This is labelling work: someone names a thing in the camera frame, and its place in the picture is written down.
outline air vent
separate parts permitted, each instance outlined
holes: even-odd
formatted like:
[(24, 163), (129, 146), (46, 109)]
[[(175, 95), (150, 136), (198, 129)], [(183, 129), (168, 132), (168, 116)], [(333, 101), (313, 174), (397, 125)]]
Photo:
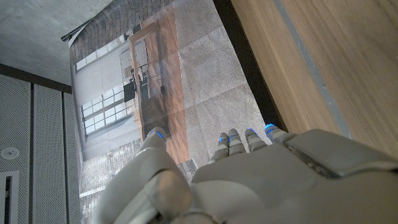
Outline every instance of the air vent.
[(0, 223), (18, 223), (19, 171), (0, 172)]

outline ceiling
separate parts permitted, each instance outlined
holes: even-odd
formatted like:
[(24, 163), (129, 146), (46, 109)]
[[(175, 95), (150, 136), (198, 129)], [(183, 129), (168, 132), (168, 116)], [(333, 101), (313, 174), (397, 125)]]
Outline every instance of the ceiling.
[(0, 63), (71, 85), (68, 42), (61, 37), (111, 0), (0, 0)]

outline wooden surface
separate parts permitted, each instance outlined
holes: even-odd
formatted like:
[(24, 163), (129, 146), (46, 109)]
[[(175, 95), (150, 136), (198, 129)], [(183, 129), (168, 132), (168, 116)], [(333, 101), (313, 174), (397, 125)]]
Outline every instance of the wooden surface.
[[(167, 117), (171, 133), (166, 141), (167, 152), (179, 164), (189, 160), (189, 155), (173, 6), (164, 7), (142, 22), (143, 29), (153, 22), (158, 23), (160, 29), (144, 39), (148, 62), (154, 62), (148, 67), (148, 77), (153, 77), (148, 79), (150, 97)], [(161, 86), (165, 87), (165, 95), (160, 92)]]
[(138, 102), (138, 109), (135, 113), (133, 113), (134, 118), (136, 119), (136, 124), (139, 128), (139, 135), (142, 141), (145, 140), (145, 128), (144, 128), (144, 118), (142, 115), (142, 101), (141, 101), (141, 87), (139, 85), (139, 74), (138, 74), (138, 64), (136, 58), (136, 48), (135, 45), (142, 40), (144, 37), (153, 34), (159, 29), (159, 25), (157, 23), (148, 24), (145, 28), (136, 32), (134, 35), (129, 37), (129, 47), (132, 55), (131, 66), (134, 68), (134, 78), (137, 82), (137, 94), (136, 94), (136, 102)]
[(144, 118), (144, 134), (147, 136), (149, 132), (160, 127), (165, 131), (165, 138), (170, 136), (169, 124), (167, 124), (167, 118), (160, 110), (159, 106), (155, 102), (156, 98), (152, 97), (142, 101), (142, 117)]
[[(232, 2), (289, 131), (338, 133), (273, 1)], [(281, 2), (354, 139), (398, 157), (398, 1)]]
[[(136, 72), (138, 64), (136, 58), (135, 42), (129, 41), (129, 48), (130, 48), (130, 53), (132, 55), (131, 66), (134, 68), (134, 73), (132, 75), (134, 76), (136, 82), (139, 83), (138, 73)], [(136, 102), (135, 105), (137, 106), (137, 109), (133, 111), (134, 119), (136, 120), (136, 124), (138, 127), (139, 137), (141, 138), (141, 141), (144, 141), (145, 133), (144, 133), (144, 122), (143, 122), (144, 119), (142, 117), (142, 108), (141, 108), (141, 87), (138, 84), (137, 84), (136, 97), (133, 100)]]

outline perforated wall panel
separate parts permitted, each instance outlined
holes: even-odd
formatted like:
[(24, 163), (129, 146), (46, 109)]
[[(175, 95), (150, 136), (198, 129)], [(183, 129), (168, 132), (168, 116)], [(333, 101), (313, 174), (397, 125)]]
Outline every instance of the perforated wall panel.
[(68, 171), (68, 200), (69, 222), (72, 224), (81, 222), (79, 180), (77, 173), (77, 152), (75, 141), (75, 105), (73, 97), (64, 93), (65, 108), (65, 137), (67, 144), (67, 171)]
[(33, 223), (67, 221), (63, 153), (61, 92), (35, 85)]
[(19, 157), (0, 157), (0, 172), (19, 170), (18, 223), (28, 223), (30, 83), (0, 75), (0, 150), (15, 147)]

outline cobblestone ground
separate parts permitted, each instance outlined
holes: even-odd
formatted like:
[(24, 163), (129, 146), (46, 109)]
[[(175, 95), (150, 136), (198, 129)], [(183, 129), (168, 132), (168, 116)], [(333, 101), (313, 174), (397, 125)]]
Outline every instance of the cobblestone ground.
[[(91, 223), (93, 210), (102, 190), (111, 179), (138, 153), (141, 140), (135, 140), (83, 163), (80, 182), (81, 223)], [(197, 167), (192, 160), (181, 163), (178, 168), (188, 182)]]

